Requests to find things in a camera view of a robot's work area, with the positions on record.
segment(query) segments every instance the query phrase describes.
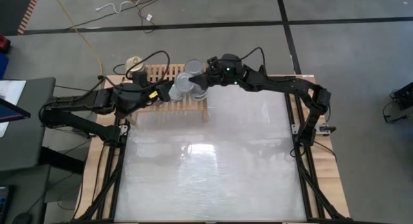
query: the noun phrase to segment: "table leg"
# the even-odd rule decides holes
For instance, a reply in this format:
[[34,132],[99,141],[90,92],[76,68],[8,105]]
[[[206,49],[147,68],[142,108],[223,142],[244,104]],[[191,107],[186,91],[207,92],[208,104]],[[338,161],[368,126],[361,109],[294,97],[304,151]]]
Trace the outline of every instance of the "table leg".
[[58,153],[46,147],[41,147],[39,164],[48,164],[52,167],[67,170],[76,174],[83,174],[85,162],[66,156],[62,153]]

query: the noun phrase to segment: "white cable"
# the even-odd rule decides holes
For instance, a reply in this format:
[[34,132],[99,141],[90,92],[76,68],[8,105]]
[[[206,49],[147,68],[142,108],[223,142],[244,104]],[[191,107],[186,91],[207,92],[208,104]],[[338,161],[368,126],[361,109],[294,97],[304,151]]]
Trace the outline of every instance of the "white cable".
[[130,3],[130,4],[133,4],[134,6],[137,6],[137,4],[138,4],[140,1],[141,1],[141,0],[137,0],[136,3],[133,3],[133,2],[131,2],[131,1],[123,1],[123,2],[121,3],[121,5],[119,6],[119,11],[116,11],[115,4],[113,4],[113,3],[109,3],[109,4],[107,4],[107,5],[104,5],[104,6],[100,7],[100,8],[95,8],[95,10],[96,10],[96,12],[98,12],[98,11],[100,11],[101,9],[106,8],[106,7],[110,6],[110,5],[112,5],[112,6],[114,7],[115,13],[120,14],[120,13],[122,12],[122,5],[123,5],[123,4]]

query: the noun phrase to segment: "concrete floor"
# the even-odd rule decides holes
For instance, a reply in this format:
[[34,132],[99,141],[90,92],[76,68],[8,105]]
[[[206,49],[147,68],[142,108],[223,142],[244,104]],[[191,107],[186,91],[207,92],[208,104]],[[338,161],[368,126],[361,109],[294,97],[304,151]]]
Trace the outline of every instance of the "concrete floor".
[[[112,11],[94,10],[106,3],[126,0],[62,0],[76,23]],[[401,17],[413,15],[413,0],[284,0],[290,20]],[[145,8],[158,25],[220,21],[280,20],[276,0],[159,0]],[[125,26],[140,23],[136,11],[128,10],[87,27]],[[39,0],[29,30],[69,26],[54,0]],[[291,26],[301,70],[316,75],[318,83],[332,92],[330,124],[334,150],[350,215],[362,221],[411,223],[413,219],[413,128],[401,121],[385,124],[381,110],[388,94],[413,78],[413,23],[369,23]],[[271,74],[293,74],[282,26],[200,28],[88,33],[104,65],[104,74],[136,54],[147,56],[156,50],[169,52],[172,63],[193,58],[205,60],[225,52],[244,55],[256,46],[267,55]],[[45,34],[10,37],[14,46],[5,77],[29,79],[54,76],[57,84],[90,88],[99,73],[87,46],[76,34]],[[148,63],[164,63],[162,56]],[[259,55],[245,61],[260,64]],[[56,95],[77,94],[57,88]],[[67,150],[81,137],[48,131],[45,145]],[[75,153],[84,158],[86,150]],[[51,180],[65,176],[55,171]],[[49,194],[49,201],[66,192],[80,178]],[[76,193],[65,198],[74,206]],[[66,220],[70,210],[50,203],[45,223]]]

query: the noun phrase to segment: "blue bin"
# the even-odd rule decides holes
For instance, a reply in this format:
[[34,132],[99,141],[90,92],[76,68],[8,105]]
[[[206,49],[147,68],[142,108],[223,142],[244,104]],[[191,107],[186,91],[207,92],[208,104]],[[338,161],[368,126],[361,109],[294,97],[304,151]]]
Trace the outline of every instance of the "blue bin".
[[0,53],[0,79],[3,78],[5,72],[6,72],[6,67],[8,64],[8,58],[4,54]]

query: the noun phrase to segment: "wooden table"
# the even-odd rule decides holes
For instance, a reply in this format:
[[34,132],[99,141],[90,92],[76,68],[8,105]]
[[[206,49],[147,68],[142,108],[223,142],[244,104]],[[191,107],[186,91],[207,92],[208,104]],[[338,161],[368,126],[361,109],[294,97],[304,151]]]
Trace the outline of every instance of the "wooden table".
[[[307,79],[315,83],[314,76],[308,75],[308,76],[298,76],[298,77]],[[124,76],[109,76],[109,78],[115,84],[122,83],[123,81],[126,80]],[[105,88],[108,88],[108,87],[110,87],[110,84],[106,82]],[[295,122],[299,123],[297,105],[294,101],[294,96],[291,95],[290,97],[292,101],[291,105],[292,105],[292,110],[294,113]],[[304,116],[306,117],[308,115],[308,108],[305,107],[304,104],[302,105],[302,107],[303,107]],[[114,120],[115,120],[115,116],[113,113],[109,115],[105,115],[105,116],[98,115],[96,119],[96,123],[99,123],[101,125],[113,125]],[[325,121],[324,117],[320,118],[319,120],[320,123],[323,123],[324,121]],[[330,137],[317,136],[316,141],[332,149]],[[116,151],[117,152],[115,153],[114,160],[112,162],[112,168],[114,168],[114,165],[116,165],[117,160],[118,160],[118,157],[116,155],[119,154],[118,153],[119,149],[117,149]],[[337,164],[334,159],[334,156],[330,152],[318,146],[317,144],[314,144],[314,146],[311,148],[311,151],[312,151],[312,155],[314,158],[314,165],[316,168],[316,174],[317,174],[317,179],[318,179],[320,189],[323,191],[324,195],[331,202],[331,204],[335,206],[338,212],[340,212],[342,215],[346,217],[349,217],[347,203],[345,200],[343,187],[341,186],[340,175],[338,172],[338,168],[337,168]],[[101,152],[102,152],[101,164],[98,168]],[[93,196],[94,190],[96,190],[95,197],[101,190],[107,159],[108,159],[108,147],[104,147],[103,142],[98,137],[95,137],[90,144],[89,154],[86,160],[85,172],[83,176],[84,177],[83,192],[82,192],[81,201],[79,203],[79,210],[77,211],[77,214],[76,214],[76,218],[81,216],[92,203],[92,200],[93,200],[92,196]],[[312,207],[313,216],[317,217],[315,197],[314,197],[314,194],[311,188],[309,187],[308,187],[308,193],[310,196],[310,203]],[[103,218],[109,217],[110,205],[112,202],[112,194],[113,194],[113,187],[110,189],[109,193],[106,196],[105,208],[103,211]]]

